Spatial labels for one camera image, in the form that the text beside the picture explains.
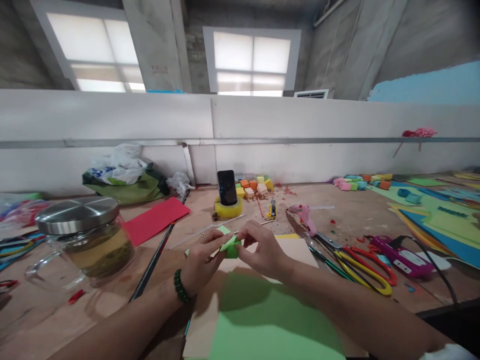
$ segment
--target white partition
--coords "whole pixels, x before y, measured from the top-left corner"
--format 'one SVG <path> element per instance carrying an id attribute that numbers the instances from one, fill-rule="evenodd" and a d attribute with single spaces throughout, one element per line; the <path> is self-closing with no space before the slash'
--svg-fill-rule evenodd
<path id="1" fill-rule="evenodd" d="M 391 138 L 432 127 L 480 138 L 480 106 L 191 94 L 0 90 L 0 142 L 99 139 Z M 191 145 L 197 183 L 216 171 L 322 182 L 347 173 L 434 173 L 478 165 L 480 143 Z M 0 192 L 88 194 L 81 175 L 111 147 L 0 149 Z M 181 146 L 145 146 L 166 176 L 187 171 Z"/>

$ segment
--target metal lid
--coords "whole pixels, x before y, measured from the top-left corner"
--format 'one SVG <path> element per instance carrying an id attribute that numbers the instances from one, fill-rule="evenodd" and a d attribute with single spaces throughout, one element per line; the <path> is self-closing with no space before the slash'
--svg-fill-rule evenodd
<path id="1" fill-rule="evenodd" d="M 52 205 L 35 218 L 40 232 L 66 235 L 97 228 L 120 213 L 118 202 L 111 197 L 89 196 Z"/>

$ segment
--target phone stand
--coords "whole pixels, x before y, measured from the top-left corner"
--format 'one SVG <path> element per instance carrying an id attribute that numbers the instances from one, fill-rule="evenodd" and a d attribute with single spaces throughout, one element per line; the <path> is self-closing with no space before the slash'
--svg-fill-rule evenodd
<path id="1" fill-rule="evenodd" d="M 215 199 L 214 209 L 215 212 L 221 218 L 233 219 L 240 216 L 243 211 L 244 199 L 243 197 L 236 197 L 237 202 L 235 205 L 225 206 L 220 203 L 220 197 Z"/>

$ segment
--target pink glue gun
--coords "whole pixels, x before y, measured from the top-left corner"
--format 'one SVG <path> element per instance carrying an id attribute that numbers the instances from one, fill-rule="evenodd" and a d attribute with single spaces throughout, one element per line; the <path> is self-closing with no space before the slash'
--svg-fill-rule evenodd
<path id="1" fill-rule="evenodd" d="M 288 211 L 300 216 L 300 223 L 305 224 L 308 235 L 313 237 L 317 234 L 317 228 L 315 227 L 312 219 L 310 219 L 310 206 L 307 204 L 293 205 L 288 208 Z"/>
<path id="2" fill-rule="evenodd" d="M 378 248 L 405 275 L 411 278 L 428 278 L 430 276 L 434 270 L 434 266 L 430 262 L 425 261 L 405 247 L 397 246 L 392 242 L 393 240 L 390 237 L 381 235 L 375 236 L 370 245 Z"/>

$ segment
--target hand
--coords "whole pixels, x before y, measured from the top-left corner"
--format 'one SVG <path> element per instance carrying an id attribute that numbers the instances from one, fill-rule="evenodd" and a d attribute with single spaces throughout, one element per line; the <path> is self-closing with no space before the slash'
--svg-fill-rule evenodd
<path id="1" fill-rule="evenodd" d="M 280 247 L 274 233 L 258 222 L 250 220 L 238 232 L 238 239 L 245 241 L 236 245 L 238 257 L 256 272 L 281 282 L 285 282 L 293 272 L 294 260 Z M 255 252 L 246 248 L 258 243 Z"/>
<path id="2" fill-rule="evenodd" d="M 206 240 L 200 236 L 190 247 L 186 263 L 180 273 L 181 283 L 189 297 L 194 296 L 213 277 L 227 252 L 219 251 L 215 256 L 211 255 L 233 234 L 224 235 L 220 230 L 211 228 L 205 231 L 204 236 Z"/>

